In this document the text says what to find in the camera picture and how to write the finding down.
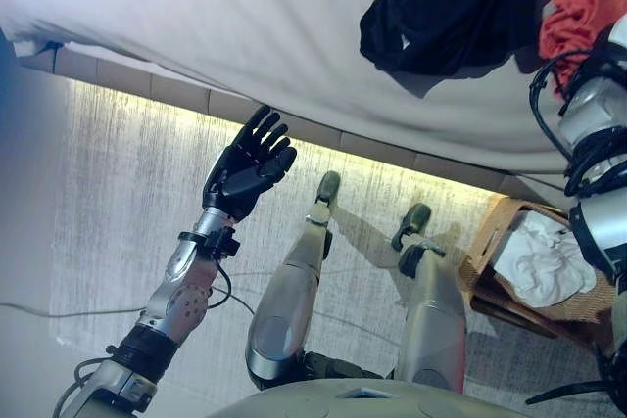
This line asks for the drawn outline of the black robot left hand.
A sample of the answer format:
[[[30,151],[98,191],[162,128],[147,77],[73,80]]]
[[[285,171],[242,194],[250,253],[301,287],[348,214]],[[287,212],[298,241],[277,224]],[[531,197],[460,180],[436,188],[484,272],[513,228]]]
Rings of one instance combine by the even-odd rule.
[[[287,174],[297,157],[287,131],[278,112],[260,106],[214,163],[202,208],[218,209],[237,222],[248,217],[259,196]]]

